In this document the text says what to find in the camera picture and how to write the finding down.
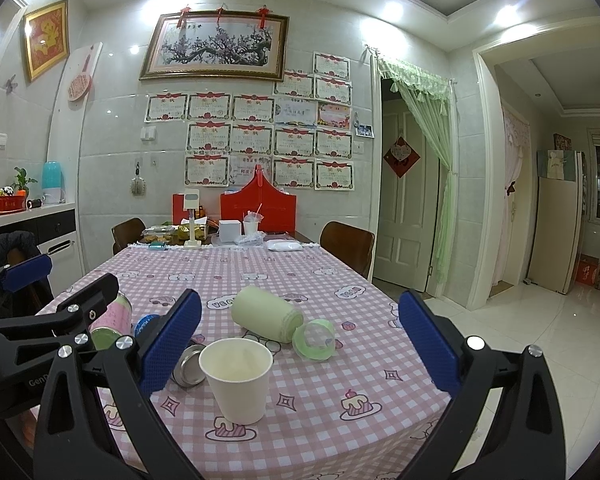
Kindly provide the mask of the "wooden chair right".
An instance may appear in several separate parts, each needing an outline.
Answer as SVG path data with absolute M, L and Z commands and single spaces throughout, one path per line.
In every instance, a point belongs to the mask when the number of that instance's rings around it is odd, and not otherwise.
M 363 278 L 370 275 L 375 235 L 338 221 L 324 226 L 320 245 Z

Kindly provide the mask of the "blue white humidifier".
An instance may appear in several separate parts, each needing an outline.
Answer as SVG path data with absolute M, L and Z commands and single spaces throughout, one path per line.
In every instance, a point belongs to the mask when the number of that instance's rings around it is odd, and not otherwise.
M 61 204 L 65 198 L 64 176 L 59 162 L 50 160 L 42 170 L 42 199 L 45 205 Z

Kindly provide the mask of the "wooden chair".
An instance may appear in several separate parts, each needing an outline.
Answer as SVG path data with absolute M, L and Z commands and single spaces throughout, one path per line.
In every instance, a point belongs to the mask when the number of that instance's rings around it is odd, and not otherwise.
M 124 248 L 131 244 L 139 242 L 143 237 L 145 223 L 140 218 L 132 218 L 121 222 L 111 229 L 114 244 L 112 244 L 112 253 L 117 255 Z
M 370 275 L 375 235 L 338 221 L 324 226 L 320 245 L 363 278 Z

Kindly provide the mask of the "green door curtain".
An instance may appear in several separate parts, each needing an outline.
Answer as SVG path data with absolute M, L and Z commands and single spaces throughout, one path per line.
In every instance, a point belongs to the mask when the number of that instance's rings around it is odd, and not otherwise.
M 452 84 L 382 55 L 377 69 L 382 129 L 374 278 L 424 292 L 449 253 Z

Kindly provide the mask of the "white paper cup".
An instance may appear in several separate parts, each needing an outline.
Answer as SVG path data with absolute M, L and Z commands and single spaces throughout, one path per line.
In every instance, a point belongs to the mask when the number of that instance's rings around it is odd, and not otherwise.
M 225 419 L 248 426 L 264 416 L 273 362 L 264 344 L 247 338 L 221 339 L 201 351 L 200 369 Z

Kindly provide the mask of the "framed blossom painting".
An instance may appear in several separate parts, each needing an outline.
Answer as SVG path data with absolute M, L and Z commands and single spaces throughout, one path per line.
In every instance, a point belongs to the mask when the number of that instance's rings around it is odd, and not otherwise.
M 140 70 L 141 80 L 219 77 L 280 81 L 289 18 L 256 12 L 183 9 L 162 14 Z

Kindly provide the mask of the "black jacket on chair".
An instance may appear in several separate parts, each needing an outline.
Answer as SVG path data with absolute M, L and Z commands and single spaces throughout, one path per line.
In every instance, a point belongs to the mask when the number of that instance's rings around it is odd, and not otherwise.
M 0 318 L 22 318 L 37 314 L 53 299 L 48 274 L 50 257 L 36 246 L 33 233 L 0 234 Z

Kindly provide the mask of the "white door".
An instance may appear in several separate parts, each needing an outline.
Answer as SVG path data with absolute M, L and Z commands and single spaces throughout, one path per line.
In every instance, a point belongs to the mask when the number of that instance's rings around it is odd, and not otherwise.
M 399 137 L 420 155 L 398 178 L 384 161 Z M 422 292 L 434 248 L 440 164 L 422 130 L 401 100 L 382 104 L 382 165 L 374 277 Z

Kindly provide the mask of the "pink bottle green lid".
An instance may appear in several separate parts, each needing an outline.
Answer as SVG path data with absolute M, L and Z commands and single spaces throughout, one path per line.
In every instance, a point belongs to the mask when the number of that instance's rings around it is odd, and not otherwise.
M 106 350 L 118 338 L 131 333 L 132 304 L 121 292 L 108 304 L 106 311 L 90 326 L 90 334 L 96 350 Z

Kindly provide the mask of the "red diamond door decoration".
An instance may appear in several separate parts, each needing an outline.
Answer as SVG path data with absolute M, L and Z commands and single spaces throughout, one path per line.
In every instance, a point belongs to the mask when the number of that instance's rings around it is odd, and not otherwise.
M 420 155 L 403 139 L 403 136 L 399 136 L 384 155 L 384 161 L 398 178 L 405 176 L 419 159 Z

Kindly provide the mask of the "green baby bottle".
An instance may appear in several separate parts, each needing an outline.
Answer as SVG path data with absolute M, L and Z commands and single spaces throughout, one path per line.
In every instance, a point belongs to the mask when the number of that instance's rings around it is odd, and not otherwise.
M 322 362 L 336 352 L 336 330 L 331 322 L 309 320 L 286 300 L 256 286 L 238 292 L 230 313 L 233 321 L 248 332 L 291 344 L 303 359 Z

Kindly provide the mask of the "white tissue box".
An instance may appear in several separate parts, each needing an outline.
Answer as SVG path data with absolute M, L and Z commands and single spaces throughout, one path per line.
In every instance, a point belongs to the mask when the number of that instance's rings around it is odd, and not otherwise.
M 242 236 L 242 222 L 239 220 L 220 220 L 218 234 L 222 244 L 236 243 Z

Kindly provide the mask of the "wooden chair left far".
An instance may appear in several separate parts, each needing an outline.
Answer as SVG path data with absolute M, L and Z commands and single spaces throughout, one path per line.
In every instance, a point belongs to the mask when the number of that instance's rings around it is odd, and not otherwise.
M 121 222 L 111 229 L 114 244 L 112 244 L 112 253 L 117 255 L 124 248 L 131 244 L 139 242 L 143 237 L 145 223 L 140 218 L 132 218 Z

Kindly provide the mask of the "red fruit basket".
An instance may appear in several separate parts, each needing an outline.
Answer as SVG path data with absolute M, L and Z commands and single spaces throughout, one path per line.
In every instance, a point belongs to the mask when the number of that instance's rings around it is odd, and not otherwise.
M 27 209 L 27 197 L 24 195 L 0 195 L 0 216 Z

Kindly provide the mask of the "plastic cup with straw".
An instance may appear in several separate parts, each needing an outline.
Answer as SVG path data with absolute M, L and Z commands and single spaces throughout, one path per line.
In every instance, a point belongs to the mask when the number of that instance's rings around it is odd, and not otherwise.
M 244 228 L 245 235 L 251 235 L 259 231 L 259 224 L 263 219 L 260 214 L 261 206 L 255 211 L 248 210 L 245 217 L 242 219 L 242 227 Z

